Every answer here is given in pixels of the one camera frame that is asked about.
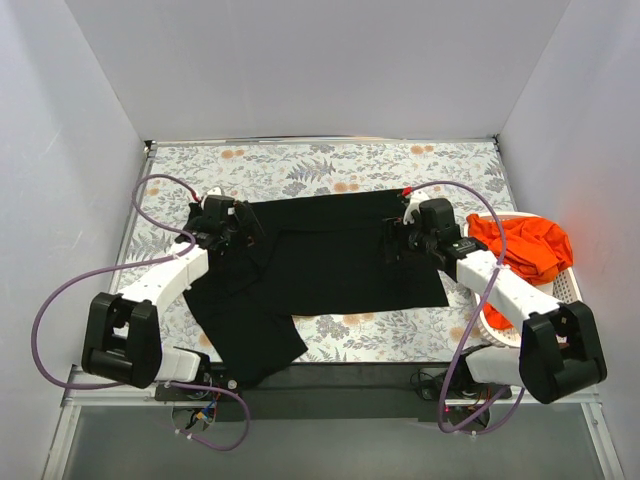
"white wall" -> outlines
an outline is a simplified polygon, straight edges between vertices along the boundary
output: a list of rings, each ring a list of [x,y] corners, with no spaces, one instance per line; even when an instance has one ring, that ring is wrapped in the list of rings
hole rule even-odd
[[[67,0],[142,138],[485,137],[568,0]]]
[[[0,0],[0,478],[40,478],[62,390],[29,353],[48,293],[112,264],[142,147],[63,0]],[[66,379],[90,299],[64,296],[42,328],[46,364]]]
[[[569,232],[597,315],[604,413],[640,477],[640,3],[573,0],[502,132],[518,207]]]

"orange cloth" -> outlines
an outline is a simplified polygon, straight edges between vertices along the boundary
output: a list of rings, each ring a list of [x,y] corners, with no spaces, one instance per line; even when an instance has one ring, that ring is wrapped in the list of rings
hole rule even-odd
[[[496,223],[483,220],[476,213],[469,215],[467,222],[469,235],[485,243],[496,256],[500,255],[502,241]],[[521,217],[504,220],[502,226],[507,235],[504,262],[530,284],[553,282],[560,272],[573,265],[569,237],[552,221],[540,217]],[[487,323],[493,328],[512,328],[509,321],[491,305],[485,305],[483,311]]]

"white plastic basket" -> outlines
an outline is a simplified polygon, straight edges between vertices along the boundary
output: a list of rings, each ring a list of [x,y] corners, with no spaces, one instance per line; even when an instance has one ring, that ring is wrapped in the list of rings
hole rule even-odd
[[[510,220],[512,218],[520,217],[537,217],[532,213],[524,212],[496,212],[500,220]],[[492,220],[493,217],[489,212],[480,213],[478,216],[483,220]],[[464,236],[469,235],[469,224],[465,223],[463,228]],[[548,285],[541,285],[538,287],[540,290],[553,295],[559,301],[563,303],[571,303],[576,301],[582,301],[580,295],[580,289],[576,282],[576,277],[573,274],[573,269],[568,268],[561,272],[553,281],[553,289]],[[478,305],[480,301],[480,295],[474,295],[474,304]],[[493,345],[507,346],[507,347],[520,347],[520,334],[515,328],[509,330],[497,330],[491,327],[487,323],[487,319],[483,312],[480,312],[480,318],[478,319],[478,329],[482,334],[482,337]]]

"floral pattern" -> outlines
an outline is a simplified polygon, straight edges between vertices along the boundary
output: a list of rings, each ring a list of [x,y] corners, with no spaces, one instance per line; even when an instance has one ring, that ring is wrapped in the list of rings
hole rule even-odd
[[[431,180],[454,179],[482,193],[496,210],[513,210],[503,166],[492,142],[362,143],[162,146],[152,173],[179,177],[200,192],[219,186],[225,194],[250,202],[292,197],[382,190]],[[430,188],[431,196],[447,197],[462,225],[467,215],[483,211],[481,203],[452,186]],[[185,190],[165,180],[146,187],[143,209],[157,220],[183,225],[187,218]],[[127,261],[161,255],[174,235],[138,218],[126,246]],[[124,271],[120,287],[145,269]],[[442,276],[448,308],[358,315],[294,317],[309,351],[308,362],[448,361],[473,309],[470,292]],[[160,320],[164,342],[208,353],[219,360],[180,298]],[[481,340],[474,330],[469,345]]]

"black pants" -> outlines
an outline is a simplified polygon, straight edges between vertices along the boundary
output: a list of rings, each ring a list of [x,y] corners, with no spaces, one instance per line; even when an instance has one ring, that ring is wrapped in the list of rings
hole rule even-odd
[[[448,305],[425,255],[407,249],[385,261],[383,220],[404,214],[399,193],[252,204],[266,238],[211,258],[184,294],[234,378],[256,384],[306,352],[291,315]],[[398,232],[401,243],[408,231]]]

